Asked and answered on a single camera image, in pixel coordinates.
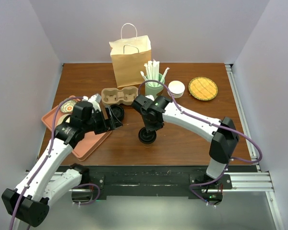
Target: aluminum frame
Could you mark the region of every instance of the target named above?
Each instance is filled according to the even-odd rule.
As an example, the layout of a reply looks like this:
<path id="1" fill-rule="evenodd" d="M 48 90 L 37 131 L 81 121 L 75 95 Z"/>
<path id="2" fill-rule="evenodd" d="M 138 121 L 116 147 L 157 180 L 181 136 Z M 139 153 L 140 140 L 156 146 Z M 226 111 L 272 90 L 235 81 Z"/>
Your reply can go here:
<path id="1" fill-rule="evenodd" d="M 249 127 L 248 127 L 248 124 L 247 124 L 247 121 L 246 121 L 246 118 L 245 118 L 244 110 L 243 110 L 243 107 L 242 107 L 242 104 L 241 104 L 241 100 L 240 100 L 240 97 L 239 97 L 238 89 L 237 89 L 237 86 L 236 86 L 235 76 L 234 76 L 234 74 L 232 72 L 232 68 L 231 68 L 230 65 L 227 65 L 227 64 L 225 65 L 225 68 L 226 68 L 226 72 L 227 72 L 227 75 L 228 75 L 229 83 L 230 83 L 230 86 L 231 86 L 231 89 L 232 89 L 232 92 L 233 92 L 233 95 L 234 95 L 234 99 L 235 99 L 235 102 L 236 102 L 237 110 L 238 110 L 239 117 L 240 117 L 241 124 L 242 124 L 242 128 L 243 128 L 243 132 L 247 136 L 251 137 L 250 130 L 249 130 Z M 248 149 L 249 149 L 249 153 L 250 153 L 251 159 L 252 160 L 257 159 L 256 151 L 255 151 L 254 146 L 252 144 L 250 144 L 250 142 L 248 142 L 248 141 L 246 141 L 246 143 L 247 143 L 247 146 L 248 146 Z M 270 177 L 270 174 L 268 172 L 266 172 L 267 174 L 265 172 L 261 172 L 259 164 L 256 164 L 256 167 L 257 167 L 257 170 L 258 170 L 257 176 L 260 176 L 260 178 L 262 178 L 262 179 L 265 176 L 267 176 L 267 175 Z M 244 178 L 244 179 L 245 179 L 245 181 L 244 181 L 245 185 L 249 185 L 250 186 L 249 187 L 250 191 L 256 191 L 256 189 L 259 189 L 258 187 L 253 187 L 252 188 L 252 185 L 256 185 L 256 184 L 253 184 L 254 181 L 248 181 L 247 179 L 249 179 L 249 178 Z M 260 186 L 264 186 L 264 187 L 260 187 L 260 188 L 261 189 L 263 189 L 263 188 L 267 189 L 265 191 L 265 193 L 266 193 L 266 197 L 267 197 L 267 200 L 268 200 L 268 203 L 269 203 L 269 206 L 270 206 L 271 214 L 272 214 L 273 221 L 274 221 L 276 229 L 277 230 L 284 230 L 285 226 L 284 226 L 284 223 L 283 223 L 283 220 L 282 220 L 282 217 L 281 217 L 281 214 L 280 214 L 277 202 L 276 202 L 276 198 L 275 198 L 275 194 L 274 194 L 274 188 L 273 188 L 271 177 L 270 177 L 269 183 L 271 183 L 271 184 L 267 184 L 267 181 L 261 181 L 260 182 L 260 184 L 261 184 Z"/>

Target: white straw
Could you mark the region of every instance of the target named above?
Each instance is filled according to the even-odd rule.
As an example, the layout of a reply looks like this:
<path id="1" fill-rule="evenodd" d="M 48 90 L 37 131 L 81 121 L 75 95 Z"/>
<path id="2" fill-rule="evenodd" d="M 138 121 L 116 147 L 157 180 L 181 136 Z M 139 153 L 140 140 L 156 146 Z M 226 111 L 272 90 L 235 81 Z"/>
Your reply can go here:
<path id="1" fill-rule="evenodd" d="M 149 79 L 149 77 L 148 77 L 148 66 L 147 66 L 147 63 L 145 63 L 144 66 L 145 66 L 145 70 L 146 70 L 147 79 Z"/>
<path id="2" fill-rule="evenodd" d="M 145 77 L 143 71 L 141 71 L 140 73 L 141 73 L 142 78 L 147 81 L 147 78 Z"/>
<path id="3" fill-rule="evenodd" d="M 154 60 L 153 61 L 153 63 L 152 63 L 152 79 L 154 79 L 155 80 L 155 65 L 156 65 L 156 61 Z"/>
<path id="4" fill-rule="evenodd" d="M 161 82 L 164 80 L 165 76 L 167 75 L 168 70 L 169 70 L 169 67 L 167 67 L 167 68 L 165 69 L 164 74 L 162 75 L 162 78 L 161 78 L 161 80 L 160 80 Z"/>
<path id="5" fill-rule="evenodd" d="M 154 80 L 158 80 L 158 78 L 156 77 L 157 76 L 157 62 L 154 60 L 153 62 L 153 78 Z"/>
<path id="6" fill-rule="evenodd" d="M 156 65 L 156 80 L 159 80 L 159 64 L 160 61 L 157 61 L 157 65 Z"/>
<path id="7" fill-rule="evenodd" d="M 153 80 L 153 75 L 152 75 L 152 71 L 153 71 L 153 66 L 152 66 L 152 61 L 148 61 L 148 76 L 147 79 Z"/>

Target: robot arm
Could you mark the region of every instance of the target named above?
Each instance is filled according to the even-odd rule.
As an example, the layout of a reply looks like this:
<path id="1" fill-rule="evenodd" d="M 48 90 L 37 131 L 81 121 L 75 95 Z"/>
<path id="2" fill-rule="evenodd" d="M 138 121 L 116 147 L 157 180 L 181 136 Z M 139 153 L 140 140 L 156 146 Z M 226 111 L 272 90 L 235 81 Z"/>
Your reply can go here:
<path id="1" fill-rule="evenodd" d="M 142 115 L 144 121 L 145 127 L 139 132 L 139 139 L 143 143 L 154 142 L 156 131 L 163 127 L 164 122 L 173 123 L 188 129 L 210 142 L 209 155 L 211 159 L 206 174 L 213 179 L 216 179 L 223 172 L 239 141 L 239 137 L 235 133 L 219 129 L 181 113 L 172 100 L 163 96 L 158 96 L 154 100 L 151 96 L 139 95 L 133 101 L 132 107 Z M 233 121 L 228 117 L 223 120 L 210 118 L 183 108 L 180 105 L 179 107 L 182 111 L 205 119 L 209 123 L 235 129 Z"/>
<path id="2" fill-rule="evenodd" d="M 109 107 L 106 107 L 108 119 L 105 119 L 99 106 L 100 99 L 100 95 L 96 94 L 90 99 L 84 97 L 78 102 L 70 115 L 70 122 L 67 123 L 66 118 L 55 128 L 51 152 L 48 153 L 51 143 L 49 141 L 45 152 L 30 173 L 15 189 L 6 189 L 3 192 L 2 200 L 9 214 L 13 213 L 17 200 L 22 196 L 16 217 L 37 227 L 46 218 L 49 207 L 60 197 L 77 185 L 89 182 L 88 169 L 74 164 L 60 178 L 49 183 L 62 161 L 84 138 L 85 133 L 94 131 L 95 134 L 100 134 L 122 125 L 113 119 Z"/>

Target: white wall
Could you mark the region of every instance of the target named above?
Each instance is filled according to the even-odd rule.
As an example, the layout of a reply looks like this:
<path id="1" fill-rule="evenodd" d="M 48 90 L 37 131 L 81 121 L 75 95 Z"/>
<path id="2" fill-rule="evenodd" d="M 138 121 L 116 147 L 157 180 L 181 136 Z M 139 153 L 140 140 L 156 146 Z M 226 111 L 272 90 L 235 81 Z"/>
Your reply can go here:
<path id="1" fill-rule="evenodd" d="M 130 22 L 163 62 L 233 63 L 268 0 L 30 0 L 61 62 L 110 62 Z M 124 37 L 134 36 L 126 28 Z"/>
<path id="2" fill-rule="evenodd" d="M 288 0 L 270 0 L 234 73 L 288 230 Z"/>
<path id="3" fill-rule="evenodd" d="M 0 1 L 0 230 L 11 218 L 1 194 L 37 158 L 60 69 L 30 2 Z"/>

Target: purple cable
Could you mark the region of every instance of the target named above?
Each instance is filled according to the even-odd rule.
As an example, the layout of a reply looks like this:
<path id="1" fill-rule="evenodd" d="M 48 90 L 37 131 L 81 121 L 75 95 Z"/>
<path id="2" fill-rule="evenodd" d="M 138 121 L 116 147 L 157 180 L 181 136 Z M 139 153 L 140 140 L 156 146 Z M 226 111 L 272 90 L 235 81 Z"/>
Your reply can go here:
<path id="1" fill-rule="evenodd" d="M 232 157 L 232 159 L 239 160 L 239 161 L 243 161 L 243 162 L 246 162 L 246 163 L 258 163 L 259 161 L 262 160 L 262 158 L 263 158 L 263 153 L 262 153 L 260 147 L 255 143 L 255 141 L 253 141 L 251 138 L 249 138 L 249 137 L 248 137 L 247 135 L 245 135 L 244 133 L 241 133 L 241 132 L 239 132 L 239 131 L 237 131 L 237 130 L 235 130 L 235 129 L 232 129 L 232 128 L 228 128 L 228 127 L 225 127 L 225 126 L 220 126 L 220 125 L 217 125 L 217 124 L 214 124 L 214 123 L 210 123 L 209 121 L 207 121 L 207 120 L 205 120 L 205 119 L 202 119 L 202 118 L 200 118 L 200 117 L 197 117 L 197 116 L 194 116 L 194 115 L 192 115 L 192 114 L 189 114 L 189 113 L 187 113 L 187 112 L 185 112 L 185 111 L 182 111 L 182 109 L 181 109 L 181 108 L 179 107 L 179 105 L 177 104 L 177 102 L 176 102 L 176 100 L 175 100 L 172 92 L 169 90 L 169 88 L 168 88 L 165 84 L 163 84 L 163 83 L 161 83 L 161 82 L 159 82 L 159 81 L 157 81 L 157 80 L 146 80 L 146 81 L 144 81 L 144 82 L 142 82 L 142 83 L 140 84 L 139 89 L 138 89 L 138 94 L 140 94 L 140 88 L 142 87 L 142 85 L 145 84 L 146 82 L 150 82 L 150 81 L 152 81 L 152 82 L 157 82 L 157 83 L 163 85 L 164 88 L 166 88 L 166 90 L 169 92 L 169 94 L 170 94 L 170 96 L 171 96 L 171 98 L 172 98 L 173 103 L 176 105 L 176 107 L 178 108 L 178 110 L 179 110 L 182 114 L 185 114 L 185 115 L 187 115 L 187 116 L 189 116 L 189 117 L 192 117 L 192 118 L 194 118 L 194 119 L 197 119 L 197 120 L 199 120 L 199 121 L 202 121 L 202 122 L 204 122 L 204 123 L 206 123 L 206 124 L 209 124 L 209 125 L 211 125 L 211 126 L 214 126 L 214 127 L 217 127 L 217 128 L 221 128 L 221 129 L 225 129 L 225 130 L 228 130 L 228 131 L 230 131 L 230 132 L 236 133 L 236 134 L 244 137 L 245 139 L 247 139 L 249 142 L 251 142 L 251 143 L 255 146 L 255 148 L 257 149 L 258 154 L 259 154 L 258 159 L 255 160 L 255 161 L 249 161 L 249 160 L 246 160 L 246 159 L 243 159 L 243 158 L 240 158 L 240 157 Z M 218 181 L 219 179 L 221 179 L 221 177 L 224 175 L 224 172 L 225 172 L 225 171 L 223 171 L 216 179 L 214 179 L 214 180 L 212 180 L 212 181 L 209 181 L 209 182 L 206 182 L 206 183 L 201 183 L 201 184 L 191 184 L 190 187 L 189 187 L 190 190 L 191 190 L 191 192 L 193 192 L 193 193 L 194 193 L 198 198 L 200 198 L 202 201 L 206 202 L 205 199 L 204 199 L 202 196 L 198 195 L 192 188 L 193 188 L 193 187 L 197 187 L 197 186 L 204 186 L 204 185 L 212 184 L 212 183 Z"/>
<path id="2" fill-rule="evenodd" d="M 61 102 L 59 104 L 59 106 L 57 107 L 56 109 L 56 112 L 54 114 L 54 117 L 53 117 L 53 121 L 52 121 L 52 130 L 51 130 L 51 142 L 50 142 L 50 147 L 49 147 L 49 150 L 48 150 L 48 154 L 51 153 L 52 151 L 52 147 L 53 147 L 53 141 L 54 141 L 54 129 L 55 129 L 55 124 L 56 124 L 56 118 L 57 118 L 57 114 L 61 108 L 61 106 L 65 103 L 65 102 L 68 102 L 72 99 L 82 99 L 83 97 L 70 97 L 70 98 L 67 98 L 65 99 L 63 102 Z M 40 164 L 40 166 L 37 168 L 37 170 L 34 172 L 34 174 L 32 175 L 32 177 L 28 180 L 28 183 L 27 185 L 30 185 L 31 182 L 34 180 L 35 176 L 38 174 L 38 172 L 41 170 L 41 168 L 44 166 L 44 164 L 46 163 L 48 159 L 48 156 L 46 156 L 44 158 L 44 160 L 42 161 L 42 163 Z M 17 210 L 18 210 L 18 207 L 19 207 L 19 204 L 20 204 L 20 201 L 21 201 L 21 198 L 24 196 L 24 193 L 26 192 L 27 190 L 27 187 L 24 187 L 24 189 L 22 190 L 22 192 L 20 193 L 18 199 L 17 199 L 17 202 L 16 202 L 16 205 L 14 207 L 14 210 L 13 210 L 13 214 L 12 214 L 12 218 L 11 218 L 11 221 L 10 221 L 10 227 L 9 227 L 9 230 L 12 230 L 13 229 L 13 225 L 14 225 L 14 221 L 15 221 L 15 218 L 16 218 L 16 213 L 17 213 Z"/>
<path id="3" fill-rule="evenodd" d="M 91 184 L 91 183 L 89 183 L 89 184 L 81 184 L 81 185 L 76 186 L 75 188 L 82 188 L 82 187 L 85 187 L 85 186 L 94 186 L 94 187 L 96 187 L 97 190 L 98 190 L 98 194 L 94 198 L 94 200 L 90 200 L 90 201 L 85 202 L 85 203 L 80 203 L 80 205 L 90 205 L 91 203 L 95 202 L 98 199 L 98 197 L 100 196 L 100 188 L 96 184 Z"/>

